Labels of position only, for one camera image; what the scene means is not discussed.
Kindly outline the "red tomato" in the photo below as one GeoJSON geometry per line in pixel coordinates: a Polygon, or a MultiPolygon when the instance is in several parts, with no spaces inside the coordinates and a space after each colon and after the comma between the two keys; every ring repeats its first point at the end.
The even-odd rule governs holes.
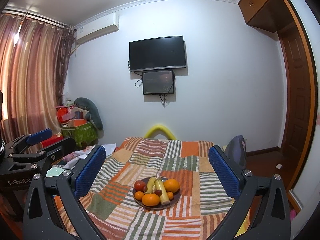
{"type": "Polygon", "coordinates": [[[134,184],[134,189],[136,191],[143,191],[143,187],[146,185],[146,183],[142,180],[137,180],[134,184]]]}

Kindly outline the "small mandarin orange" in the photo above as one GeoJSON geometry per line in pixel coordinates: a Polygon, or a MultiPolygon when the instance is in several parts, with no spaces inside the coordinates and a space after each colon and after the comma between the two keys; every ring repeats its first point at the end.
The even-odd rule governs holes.
{"type": "Polygon", "coordinates": [[[143,196],[144,196],[144,192],[142,191],[136,191],[134,194],[135,199],[138,201],[141,201],[143,196]]]}

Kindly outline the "large orange with sticker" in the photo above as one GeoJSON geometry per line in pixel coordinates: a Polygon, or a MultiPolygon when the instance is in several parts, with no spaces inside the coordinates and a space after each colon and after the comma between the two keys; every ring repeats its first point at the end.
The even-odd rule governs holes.
{"type": "Polygon", "coordinates": [[[142,203],[145,206],[156,206],[160,203],[160,197],[155,193],[148,193],[142,197],[142,203]]]}

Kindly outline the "dark red grape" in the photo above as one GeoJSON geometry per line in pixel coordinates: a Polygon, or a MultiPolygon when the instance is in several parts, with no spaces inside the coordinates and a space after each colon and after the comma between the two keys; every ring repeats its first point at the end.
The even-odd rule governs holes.
{"type": "Polygon", "coordinates": [[[143,187],[143,192],[145,193],[147,190],[148,190],[148,187],[145,185],[145,186],[143,187]]]}
{"type": "Polygon", "coordinates": [[[162,195],[162,191],[161,190],[156,190],[155,194],[158,195],[158,196],[161,196],[162,195]]]}

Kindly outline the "green storage box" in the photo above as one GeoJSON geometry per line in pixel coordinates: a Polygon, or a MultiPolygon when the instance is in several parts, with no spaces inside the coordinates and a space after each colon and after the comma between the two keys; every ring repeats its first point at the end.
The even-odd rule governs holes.
{"type": "Polygon", "coordinates": [[[62,127],[61,133],[64,138],[71,137],[75,140],[77,150],[92,146],[98,141],[97,130],[91,122],[76,127],[62,127]]]}

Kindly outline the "grey neck pillow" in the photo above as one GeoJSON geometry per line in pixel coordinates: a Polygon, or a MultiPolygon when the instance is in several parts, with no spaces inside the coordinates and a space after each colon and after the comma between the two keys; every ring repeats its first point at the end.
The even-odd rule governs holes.
{"type": "Polygon", "coordinates": [[[74,104],[76,107],[87,111],[85,119],[90,121],[97,130],[103,130],[103,122],[100,118],[98,108],[93,101],[89,100],[88,98],[76,98],[74,100],[74,104]]]}

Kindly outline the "patchwork striped bedspread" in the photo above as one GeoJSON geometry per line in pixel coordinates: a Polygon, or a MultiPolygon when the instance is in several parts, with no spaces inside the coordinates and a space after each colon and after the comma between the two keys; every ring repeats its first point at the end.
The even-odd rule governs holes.
{"type": "Polygon", "coordinates": [[[81,204],[107,239],[207,239],[234,203],[209,163],[212,145],[128,137],[106,158],[81,204]],[[172,207],[151,211],[136,203],[135,181],[153,176],[179,182],[172,207]]]}

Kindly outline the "dark blue bag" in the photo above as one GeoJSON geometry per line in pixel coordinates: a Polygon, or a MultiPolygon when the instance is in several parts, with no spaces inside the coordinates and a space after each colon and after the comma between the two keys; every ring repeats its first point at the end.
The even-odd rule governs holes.
{"type": "Polygon", "coordinates": [[[246,168],[246,142],[242,135],[234,137],[224,150],[225,155],[237,163],[242,170],[246,168]]]}

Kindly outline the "pink striped curtain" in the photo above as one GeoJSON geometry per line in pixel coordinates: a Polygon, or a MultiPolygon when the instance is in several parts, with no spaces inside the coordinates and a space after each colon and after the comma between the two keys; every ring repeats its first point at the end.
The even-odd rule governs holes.
{"type": "Polygon", "coordinates": [[[74,41],[72,25],[60,28],[1,14],[1,132],[6,142],[46,128],[59,133],[56,107],[62,105],[74,41]]]}

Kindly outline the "dark purple plate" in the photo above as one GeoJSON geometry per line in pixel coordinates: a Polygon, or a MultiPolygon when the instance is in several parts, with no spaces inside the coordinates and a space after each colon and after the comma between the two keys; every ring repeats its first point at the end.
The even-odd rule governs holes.
{"type": "MultiPolygon", "coordinates": [[[[141,179],[142,181],[144,181],[146,184],[148,183],[148,180],[150,179],[150,177],[146,177],[146,178],[143,178],[141,179]]],[[[170,179],[170,178],[166,178],[166,177],[161,177],[162,181],[165,182],[167,179],[170,179]]],[[[134,186],[133,186],[133,197],[134,197],[134,194],[135,194],[136,190],[134,189],[134,186]]],[[[152,207],[149,207],[149,206],[145,206],[143,205],[142,201],[138,201],[135,199],[134,197],[134,200],[136,201],[136,203],[146,209],[152,209],[152,210],[163,210],[163,209],[167,209],[171,206],[173,206],[174,204],[176,204],[181,196],[181,193],[180,193],[180,189],[173,193],[174,194],[174,198],[173,200],[170,201],[170,204],[169,205],[166,205],[166,206],[163,206],[161,205],[161,203],[159,203],[158,205],[156,206],[152,206],[152,207]]]]}

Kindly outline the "white air conditioner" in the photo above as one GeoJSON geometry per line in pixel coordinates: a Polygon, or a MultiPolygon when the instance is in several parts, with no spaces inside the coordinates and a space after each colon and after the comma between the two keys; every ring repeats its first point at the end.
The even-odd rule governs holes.
{"type": "Polygon", "coordinates": [[[101,18],[97,18],[78,28],[76,32],[76,42],[77,44],[83,44],[118,30],[119,16],[114,12],[101,18]]]}

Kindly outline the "brown wooden door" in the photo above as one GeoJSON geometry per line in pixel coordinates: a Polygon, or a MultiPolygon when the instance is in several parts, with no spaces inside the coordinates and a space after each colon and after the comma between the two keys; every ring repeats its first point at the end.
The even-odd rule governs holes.
{"type": "Polygon", "coordinates": [[[313,58],[302,28],[292,22],[278,35],[287,82],[287,112],[281,150],[287,161],[285,170],[290,173],[284,184],[290,191],[309,155],[315,126],[315,76],[313,58]]]}

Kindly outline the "wooden overhead cabinet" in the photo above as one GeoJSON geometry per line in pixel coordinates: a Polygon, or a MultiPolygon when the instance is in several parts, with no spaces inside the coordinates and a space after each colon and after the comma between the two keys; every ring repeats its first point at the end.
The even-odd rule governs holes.
{"type": "Polygon", "coordinates": [[[238,3],[247,25],[271,33],[293,22],[284,0],[240,0],[238,3]]]}

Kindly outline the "small black wall monitor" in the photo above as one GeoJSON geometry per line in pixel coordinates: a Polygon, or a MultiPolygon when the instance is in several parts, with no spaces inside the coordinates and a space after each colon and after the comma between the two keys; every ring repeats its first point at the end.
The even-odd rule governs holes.
{"type": "Polygon", "coordinates": [[[175,93],[175,74],[172,70],[144,72],[142,74],[144,95],[175,93]]]}

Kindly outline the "black wall television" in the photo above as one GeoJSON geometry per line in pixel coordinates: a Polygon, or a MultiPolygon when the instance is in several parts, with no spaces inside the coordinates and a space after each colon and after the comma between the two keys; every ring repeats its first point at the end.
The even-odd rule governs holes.
{"type": "Polygon", "coordinates": [[[187,58],[182,35],[149,38],[129,43],[130,72],[186,66],[187,58]]]}

